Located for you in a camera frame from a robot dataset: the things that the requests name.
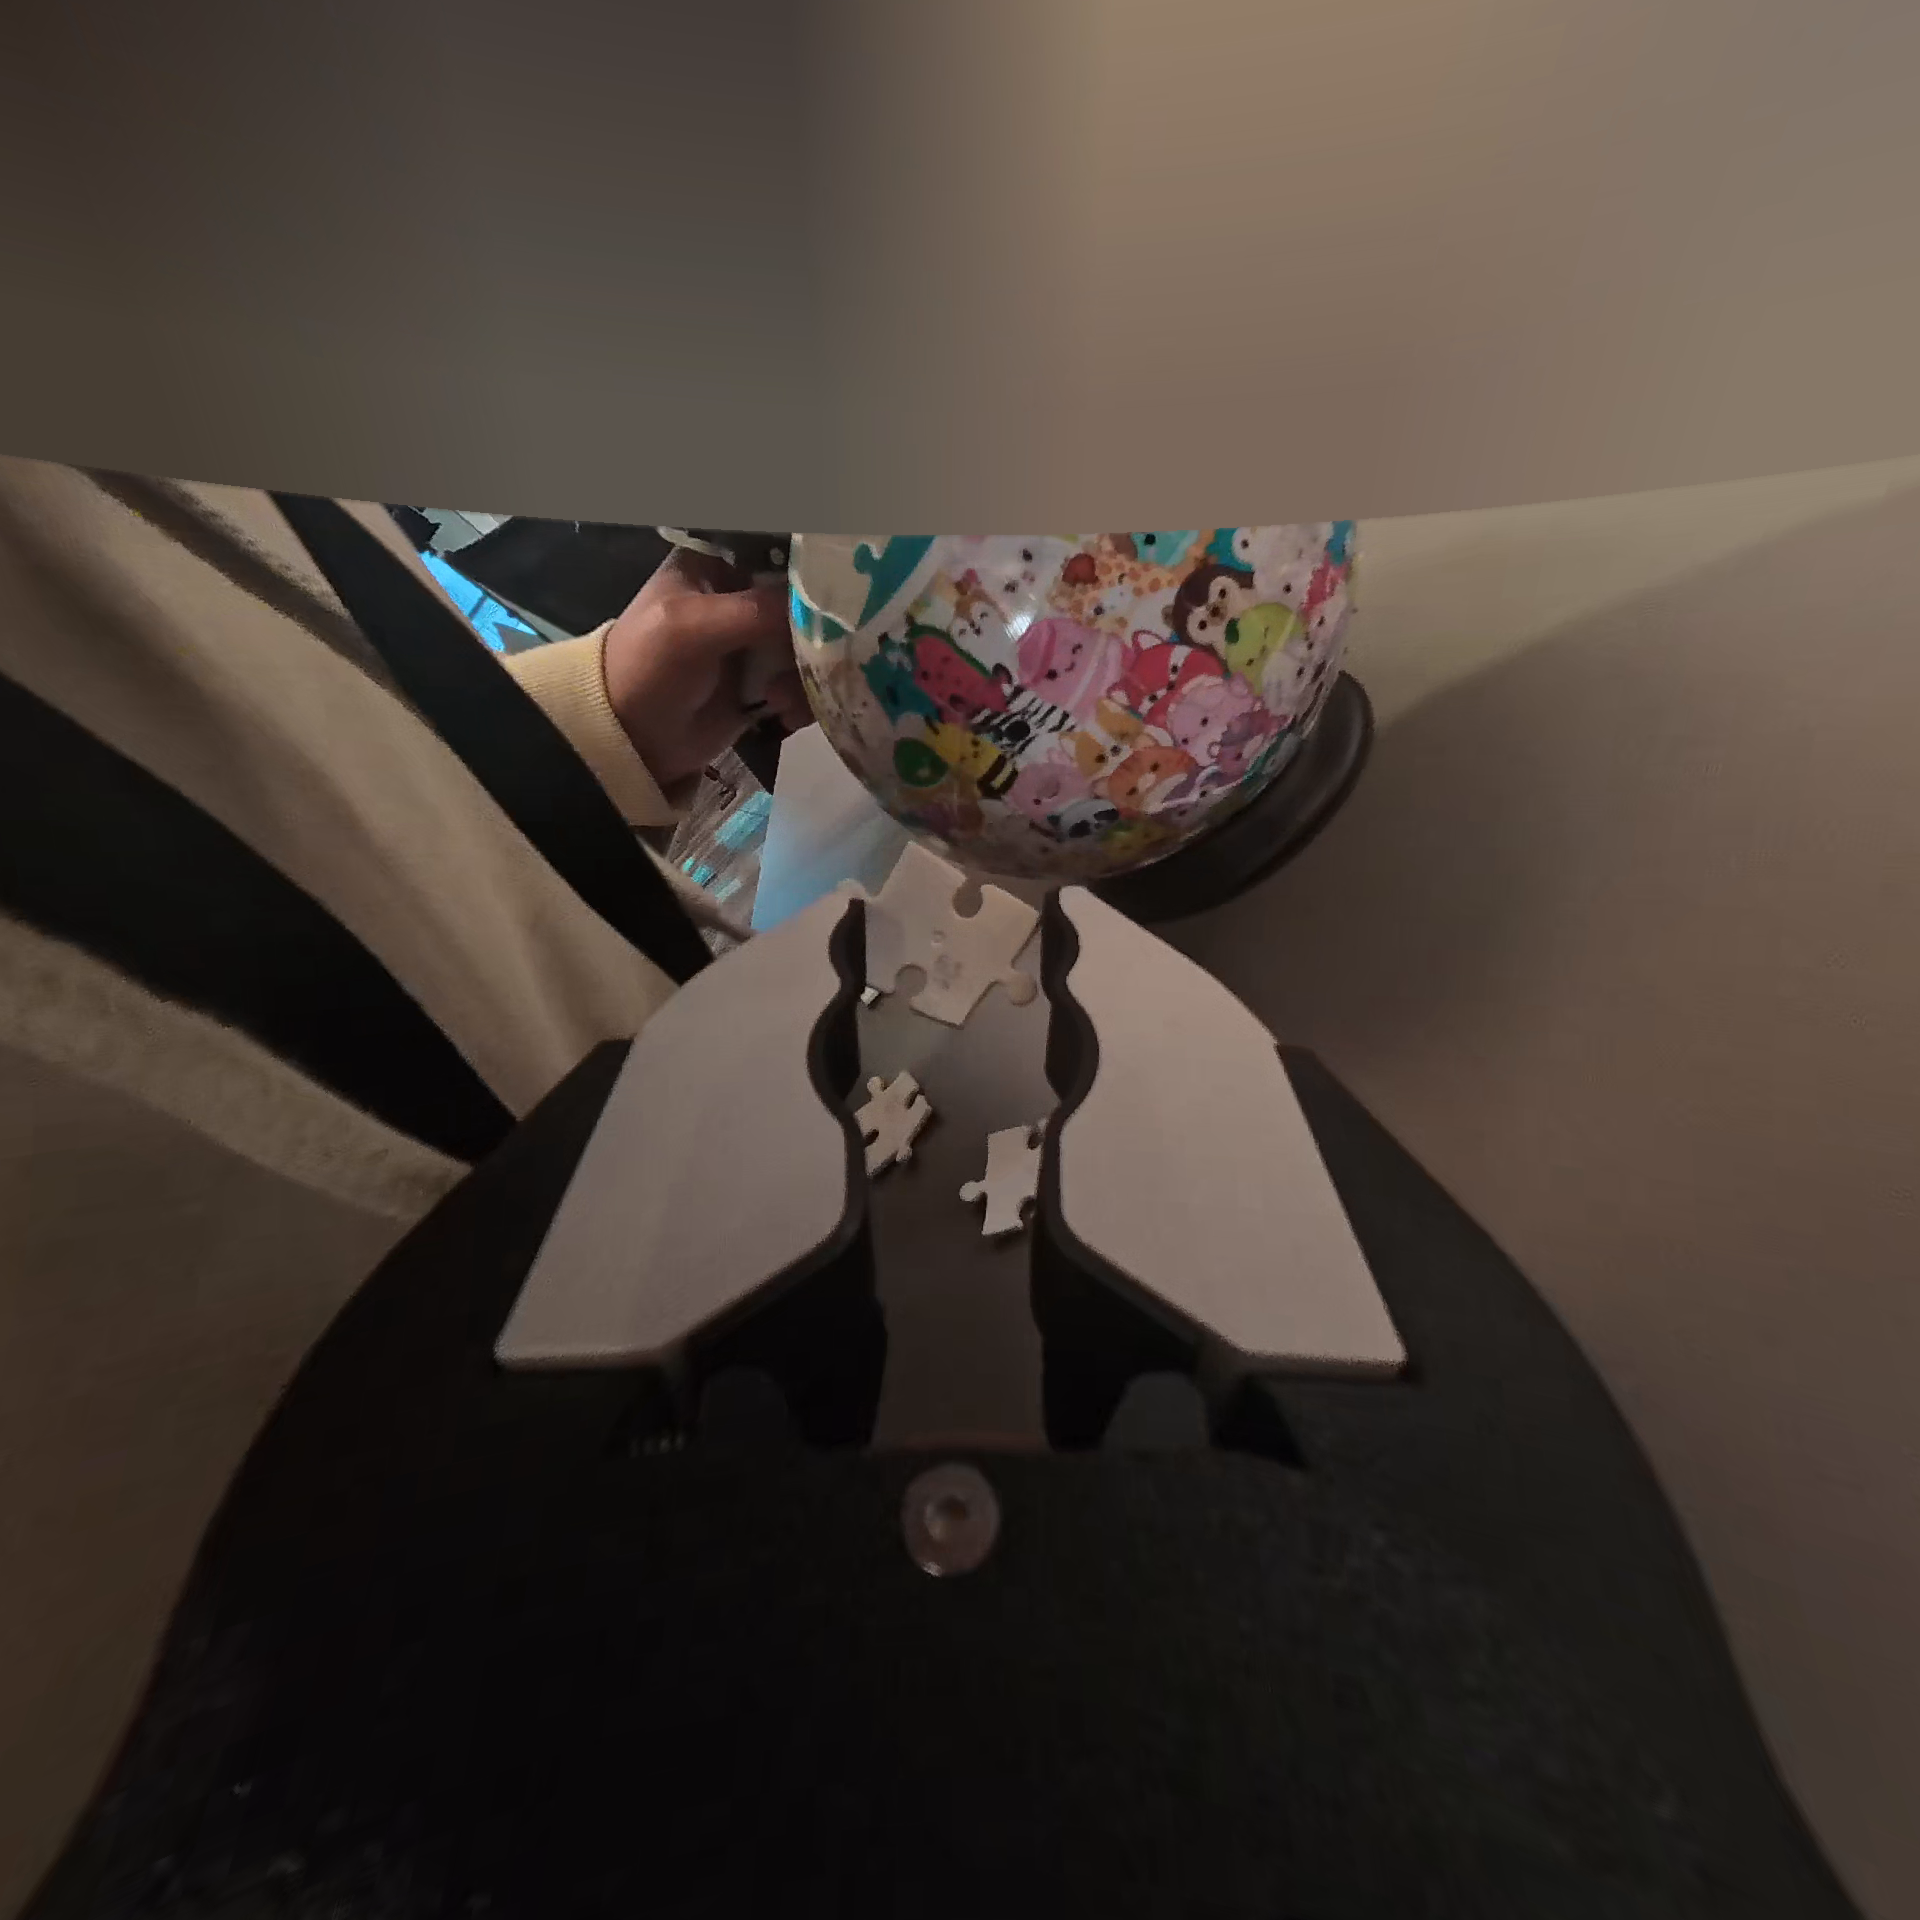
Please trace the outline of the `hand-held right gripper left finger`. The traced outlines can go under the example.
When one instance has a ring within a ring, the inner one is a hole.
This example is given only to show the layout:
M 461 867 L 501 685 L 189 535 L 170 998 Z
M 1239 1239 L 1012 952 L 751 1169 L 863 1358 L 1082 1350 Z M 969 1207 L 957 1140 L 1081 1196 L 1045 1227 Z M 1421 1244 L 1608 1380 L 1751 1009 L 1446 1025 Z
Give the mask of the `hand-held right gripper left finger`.
M 865 1214 L 865 901 L 826 895 L 648 1018 L 494 1340 L 512 1371 L 674 1367 Z

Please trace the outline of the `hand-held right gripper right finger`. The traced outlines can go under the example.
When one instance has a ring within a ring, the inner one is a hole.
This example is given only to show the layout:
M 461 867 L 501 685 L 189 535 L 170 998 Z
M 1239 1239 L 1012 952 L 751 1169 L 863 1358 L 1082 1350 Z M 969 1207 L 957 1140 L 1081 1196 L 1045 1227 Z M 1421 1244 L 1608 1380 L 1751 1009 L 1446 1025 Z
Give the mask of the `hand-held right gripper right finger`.
M 1042 910 L 1040 1216 L 1070 1265 L 1239 1371 L 1396 1380 L 1409 1350 L 1268 1025 L 1093 890 Z

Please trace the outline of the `white puzzle piece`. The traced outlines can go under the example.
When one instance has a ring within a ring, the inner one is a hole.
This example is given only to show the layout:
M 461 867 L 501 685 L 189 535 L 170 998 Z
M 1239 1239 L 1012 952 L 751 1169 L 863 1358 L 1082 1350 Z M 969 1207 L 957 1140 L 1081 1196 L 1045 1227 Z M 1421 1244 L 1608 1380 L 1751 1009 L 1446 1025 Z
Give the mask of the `white puzzle piece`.
M 1038 907 L 996 884 L 962 907 L 972 879 L 914 841 L 902 848 L 887 879 L 868 892 L 853 879 L 836 892 L 865 905 L 866 988 L 902 995 L 927 1020 L 962 1027 L 991 991 L 1029 1005 L 1040 981 L 1020 956 L 1040 927 Z
M 911 1069 L 868 1075 L 866 1097 L 854 1112 L 866 1177 L 911 1164 L 934 1118 L 933 1099 Z
M 981 1147 L 981 1166 L 959 1185 L 961 1201 L 977 1214 L 981 1238 L 1019 1236 L 1040 1191 L 1045 1121 L 993 1130 Z

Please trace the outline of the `colourful puzzle ball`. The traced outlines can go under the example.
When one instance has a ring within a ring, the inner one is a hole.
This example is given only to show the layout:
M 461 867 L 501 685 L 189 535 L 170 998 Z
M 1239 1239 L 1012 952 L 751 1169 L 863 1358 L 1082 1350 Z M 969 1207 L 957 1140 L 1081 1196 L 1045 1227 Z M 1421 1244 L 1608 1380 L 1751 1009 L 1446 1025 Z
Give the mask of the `colourful puzzle ball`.
M 983 876 L 1133 874 L 1356 756 L 1355 518 L 1097 534 L 797 534 L 814 722 Z

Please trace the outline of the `person's left forearm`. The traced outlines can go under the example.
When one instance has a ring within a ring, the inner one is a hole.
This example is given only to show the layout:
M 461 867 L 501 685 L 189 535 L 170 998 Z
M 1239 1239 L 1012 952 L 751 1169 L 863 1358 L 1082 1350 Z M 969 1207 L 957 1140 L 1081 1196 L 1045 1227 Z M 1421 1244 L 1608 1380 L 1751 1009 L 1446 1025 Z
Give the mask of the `person's left forearm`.
M 550 640 L 498 661 L 583 757 L 621 818 L 638 832 L 670 834 L 685 808 L 663 790 L 619 719 L 607 683 L 612 622 Z

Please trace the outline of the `black ball stand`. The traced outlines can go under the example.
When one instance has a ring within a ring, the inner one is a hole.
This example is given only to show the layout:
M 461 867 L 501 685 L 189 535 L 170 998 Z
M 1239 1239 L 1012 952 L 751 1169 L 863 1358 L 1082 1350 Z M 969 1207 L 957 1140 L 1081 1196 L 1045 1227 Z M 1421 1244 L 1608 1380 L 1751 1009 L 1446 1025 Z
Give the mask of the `black ball stand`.
M 1284 769 L 1231 818 L 1176 851 L 1105 879 L 1097 893 L 1140 923 L 1173 923 L 1229 905 L 1306 851 L 1356 791 L 1377 740 L 1377 710 L 1340 669 Z

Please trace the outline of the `person's left hand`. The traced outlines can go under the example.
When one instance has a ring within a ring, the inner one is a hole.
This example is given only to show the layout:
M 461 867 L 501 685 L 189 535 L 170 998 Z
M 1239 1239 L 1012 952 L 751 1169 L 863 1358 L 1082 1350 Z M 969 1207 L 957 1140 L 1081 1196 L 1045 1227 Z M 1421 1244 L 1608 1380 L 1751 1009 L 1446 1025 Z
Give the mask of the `person's left hand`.
M 609 704 L 670 799 L 762 724 L 813 724 L 788 591 L 712 554 L 674 547 L 602 640 Z

